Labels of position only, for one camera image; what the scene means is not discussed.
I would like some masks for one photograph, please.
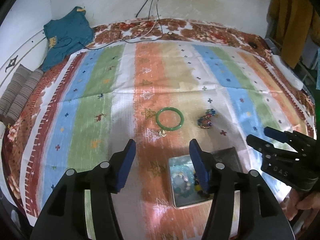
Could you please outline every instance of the striped pillow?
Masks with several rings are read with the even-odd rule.
[[[18,120],[25,104],[27,103],[33,90],[35,90],[43,74],[44,72],[38,68],[29,75],[27,81],[17,94],[16,98],[12,102],[12,105],[10,106],[9,111],[7,112],[7,124],[13,125]]]
[[[12,102],[16,98],[17,94],[21,90],[22,86],[26,82],[29,74],[32,71],[25,68],[23,65],[19,65],[14,72],[12,79],[0,98],[0,118],[7,114]]]

